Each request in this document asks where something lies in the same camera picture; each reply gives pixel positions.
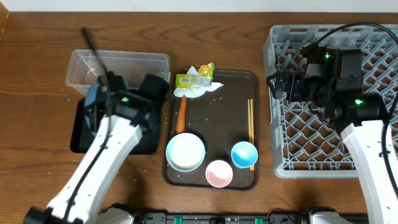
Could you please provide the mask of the small blue cup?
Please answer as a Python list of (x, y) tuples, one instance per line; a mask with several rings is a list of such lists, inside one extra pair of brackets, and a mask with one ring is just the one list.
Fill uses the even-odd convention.
[(237, 142), (231, 149), (231, 159), (239, 169), (250, 168), (258, 160), (258, 151), (250, 142)]

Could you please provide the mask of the light blue rice bowl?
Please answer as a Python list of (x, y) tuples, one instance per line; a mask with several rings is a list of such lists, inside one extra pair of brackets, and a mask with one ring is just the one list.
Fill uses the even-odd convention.
[(177, 134), (168, 142), (165, 150), (169, 166), (180, 172), (191, 172), (198, 168), (205, 154), (203, 141), (192, 133)]

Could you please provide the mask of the small pink cup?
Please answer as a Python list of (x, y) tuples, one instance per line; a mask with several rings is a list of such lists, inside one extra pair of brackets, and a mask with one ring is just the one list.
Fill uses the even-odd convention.
[(233, 179), (233, 169), (227, 162), (215, 160), (208, 164), (205, 177), (211, 186), (223, 188), (231, 183)]

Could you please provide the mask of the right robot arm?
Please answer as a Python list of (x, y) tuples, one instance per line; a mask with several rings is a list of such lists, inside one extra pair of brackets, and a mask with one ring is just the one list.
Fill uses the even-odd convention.
[(397, 223), (397, 157), (382, 96), (363, 90), (362, 51), (356, 47), (304, 47), (304, 72), (266, 78), (275, 99), (324, 108), (354, 162), (370, 223)]

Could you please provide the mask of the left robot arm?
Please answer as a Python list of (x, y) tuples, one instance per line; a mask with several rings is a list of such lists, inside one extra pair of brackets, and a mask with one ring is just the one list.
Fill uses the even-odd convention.
[(138, 88), (107, 72), (85, 96), (85, 124), (94, 137), (66, 186), (45, 210), (30, 208), (24, 223), (97, 223), (109, 186), (129, 154), (152, 154), (158, 145), (163, 78), (146, 74)]

